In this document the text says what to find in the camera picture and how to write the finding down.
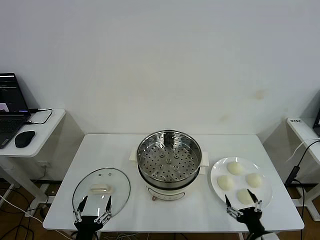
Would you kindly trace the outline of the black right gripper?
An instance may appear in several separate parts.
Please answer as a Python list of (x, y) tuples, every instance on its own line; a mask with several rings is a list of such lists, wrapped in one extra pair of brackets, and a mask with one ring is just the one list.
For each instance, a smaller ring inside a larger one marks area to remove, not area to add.
[(255, 204), (254, 208), (243, 208), (238, 210), (232, 207), (227, 195), (225, 194), (226, 212), (231, 217), (236, 217), (238, 222), (245, 224), (250, 235), (264, 235), (266, 230), (260, 222), (262, 217), (262, 200), (258, 200), (257, 196), (249, 189), (247, 189), (247, 191)]

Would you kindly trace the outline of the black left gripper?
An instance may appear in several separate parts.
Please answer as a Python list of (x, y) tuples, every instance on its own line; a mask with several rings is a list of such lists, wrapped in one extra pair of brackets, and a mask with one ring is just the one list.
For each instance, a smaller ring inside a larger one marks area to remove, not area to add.
[(82, 198), (76, 210), (73, 211), (75, 216), (74, 226), (77, 229), (76, 240), (98, 240), (97, 231), (103, 228), (112, 217), (112, 196), (110, 195), (105, 207), (104, 213), (100, 216), (84, 215), (82, 212), (85, 208), (88, 196)]

